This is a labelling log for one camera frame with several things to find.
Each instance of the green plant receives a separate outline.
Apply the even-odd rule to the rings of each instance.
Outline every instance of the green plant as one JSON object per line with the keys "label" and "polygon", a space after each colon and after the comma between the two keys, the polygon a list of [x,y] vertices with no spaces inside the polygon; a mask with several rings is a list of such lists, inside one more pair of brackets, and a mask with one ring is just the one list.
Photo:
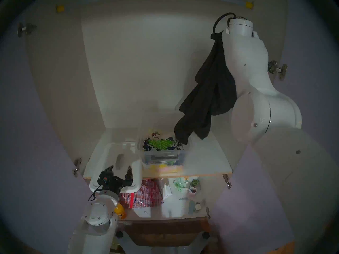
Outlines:
{"label": "green plant", "polygon": [[191,182],[191,186],[195,187],[199,184],[199,182],[200,182],[199,179],[193,179],[192,182]]}

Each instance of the green item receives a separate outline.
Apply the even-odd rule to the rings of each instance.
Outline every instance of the green item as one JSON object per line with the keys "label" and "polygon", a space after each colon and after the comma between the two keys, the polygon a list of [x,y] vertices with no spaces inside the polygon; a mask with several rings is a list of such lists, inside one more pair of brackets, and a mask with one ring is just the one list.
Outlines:
{"label": "green item", "polygon": [[173,183],[174,183],[175,188],[180,192],[187,189],[187,182],[186,182],[185,178],[183,178],[183,177],[175,178],[173,180]]}
{"label": "green item", "polygon": [[149,140],[148,141],[153,147],[160,150],[167,150],[168,147],[174,146],[174,142],[167,139],[161,140]]}
{"label": "green item", "polygon": [[200,182],[199,179],[193,179],[192,182],[191,182],[191,186],[195,187],[199,184],[199,182]]}

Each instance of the black cable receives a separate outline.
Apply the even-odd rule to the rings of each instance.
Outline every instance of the black cable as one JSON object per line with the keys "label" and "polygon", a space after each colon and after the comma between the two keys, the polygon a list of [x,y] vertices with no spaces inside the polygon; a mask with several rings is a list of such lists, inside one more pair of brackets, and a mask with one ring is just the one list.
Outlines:
{"label": "black cable", "polygon": [[216,20],[215,24],[213,25],[213,33],[215,33],[215,28],[217,27],[217,24],[219,23],[219,21],[220,21],[222,18],[224,18],[225,16],[231,15],[231,14],[234,16],[234,18],[237,17],[237,16],[235,15],[235,13],[226,13],[226,14],[223,14],[222,16],[220,16],[220,17]]}
{"label": "black cable", "polygon": [[101,185],[100,185],[97,189],[94,190],[94,192],[92,193],[92,195],[91,195],[90,198],[88,199],[89,202],[95,201],[95,192],[97,192],[98,190],[99,190],[99,191],[101,191],[101,190],[106,190],[106,189],[99,189],[100,187],[101,187]]}

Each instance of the plastic container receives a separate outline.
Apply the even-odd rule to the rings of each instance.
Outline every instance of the plastic container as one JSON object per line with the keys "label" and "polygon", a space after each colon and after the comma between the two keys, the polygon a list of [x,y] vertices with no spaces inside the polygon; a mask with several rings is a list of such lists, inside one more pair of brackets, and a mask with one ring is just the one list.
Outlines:
{"label": "plastic container", "polygon": [[139,154],[143,166],[145,168],[151,168],[154,165],[175,165],[183,166],[185,157],[189,152],[191,146],[191,140],[188,139],[187,145],[182,145],[181,150],[164,150],[164,151],[144,151],[143,142],[151,135],[152,132],[159,132],[164,137],[175,136],[174,127],[177,122],[184,116],[181,112],[169,112],[169,113],[152,113],[145,114],[140,122],[138,129],[138,137],[136,141],[135,150]]}
{"label": "plastic container", "polygon": [[121,219],[124,219],[126,218],[126,212],[124,210],[124,207],[118,203],[114,209],[114,212],[121,218]]}

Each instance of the black cloth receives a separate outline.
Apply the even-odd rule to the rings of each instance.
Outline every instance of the black cloth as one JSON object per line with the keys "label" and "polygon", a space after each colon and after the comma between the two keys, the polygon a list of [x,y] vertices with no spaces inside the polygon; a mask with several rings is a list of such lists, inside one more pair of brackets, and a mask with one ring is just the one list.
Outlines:
{"label": "black cloth", "polygon": [[193,131],[201,139],[207,137],[211,116],[226,113],[237,100],[234,78],[225,62],[222,32],[214,32],[211,39],[215,40],[213,48],[195,76],[198,84],[179,108],[185,116],[174,127],[176,138],[185,145]]}

